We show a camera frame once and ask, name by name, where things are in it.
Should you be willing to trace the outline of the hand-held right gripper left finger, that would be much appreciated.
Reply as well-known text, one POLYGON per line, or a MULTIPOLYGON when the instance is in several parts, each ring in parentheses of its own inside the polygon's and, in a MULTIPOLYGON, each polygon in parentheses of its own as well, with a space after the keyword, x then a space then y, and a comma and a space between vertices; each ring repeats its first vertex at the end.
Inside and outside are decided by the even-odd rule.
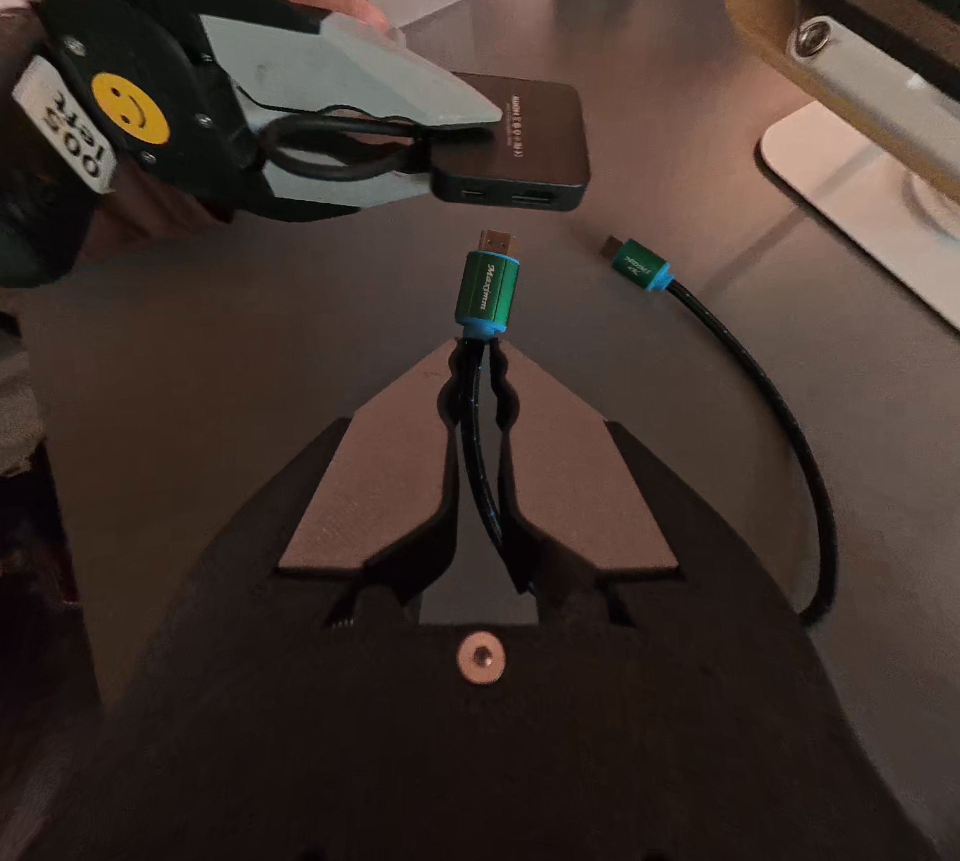
POLYGON ((354 412, 278 571, 419 596, 456 549, 459 462, 449 339, 354 412))

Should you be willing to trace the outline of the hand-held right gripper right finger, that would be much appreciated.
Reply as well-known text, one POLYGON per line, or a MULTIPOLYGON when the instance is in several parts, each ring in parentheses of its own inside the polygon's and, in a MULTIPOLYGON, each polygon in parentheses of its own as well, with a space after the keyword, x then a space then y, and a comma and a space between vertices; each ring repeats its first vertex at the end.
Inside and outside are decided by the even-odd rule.
POLYGON ((510 342, 489 349, 505 539, 534 596, 676 576, 606 418, 510 342))

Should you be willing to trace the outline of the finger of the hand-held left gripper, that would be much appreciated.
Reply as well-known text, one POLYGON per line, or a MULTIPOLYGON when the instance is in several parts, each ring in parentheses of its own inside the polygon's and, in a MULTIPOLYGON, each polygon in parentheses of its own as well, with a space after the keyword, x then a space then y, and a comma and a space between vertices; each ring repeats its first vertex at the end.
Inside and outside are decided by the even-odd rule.
POLYGON ((367 209, 430 194, 429 175, 391 171, 359 181, 306 178, 267 165, 263 175, 277 198, 315 205, 367 209))
POLYGON ((200 22, 254 131, 285 112, 327 109, 444 130, 502 118, 499 106, 459 77, 346 15, 328 15, 317 33, 212 15, 200 22))

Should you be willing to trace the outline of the black hdmi cable green plugs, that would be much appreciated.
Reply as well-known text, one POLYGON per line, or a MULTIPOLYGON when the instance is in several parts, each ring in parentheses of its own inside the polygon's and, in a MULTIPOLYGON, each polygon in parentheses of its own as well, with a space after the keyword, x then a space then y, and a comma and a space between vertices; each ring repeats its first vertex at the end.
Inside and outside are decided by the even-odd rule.
MULTIPOLYGON (((479 390, 485 351, 509 326, 520 262, 512 255, 512 236, 483 231, 477 248, 466 256, 454 310, 462 329, 457 364, 462 410, 461 443, 467 480, 486 534, 518 593, 532 590, 530 557, 505 534, 479 433, 479 390)), ((818 575, 807 605, 798 612, 805 628, 824 620, 834 608, 839 574, 839 553, 834 507, 823 475, 801 424, 786 399, 749 349, 726 325, 676 279, 670 263, 635 239, 607 238, 601 255, 620 276, 646 293, 666 292, 681 303, 724 347, 750 379, 768 405, 796 457, 806 483, 817 528, 818 575)))

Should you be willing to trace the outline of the black hub adapter with cable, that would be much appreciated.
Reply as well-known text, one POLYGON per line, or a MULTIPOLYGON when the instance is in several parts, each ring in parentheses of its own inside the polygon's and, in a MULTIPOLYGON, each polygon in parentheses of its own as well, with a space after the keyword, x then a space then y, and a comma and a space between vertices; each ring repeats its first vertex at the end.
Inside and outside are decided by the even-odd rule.
MULTIPOLYGON (((502 111, 498 123, 426 127, 352 108, 285 112, 256 131, 263 161, 306 179, 359 182, 426 173, 442 202, 571 211, 591 179, 581 99, 569 85, 455 72, 502 111)), ((310 215, 321 207, 280 198, 310 215)))

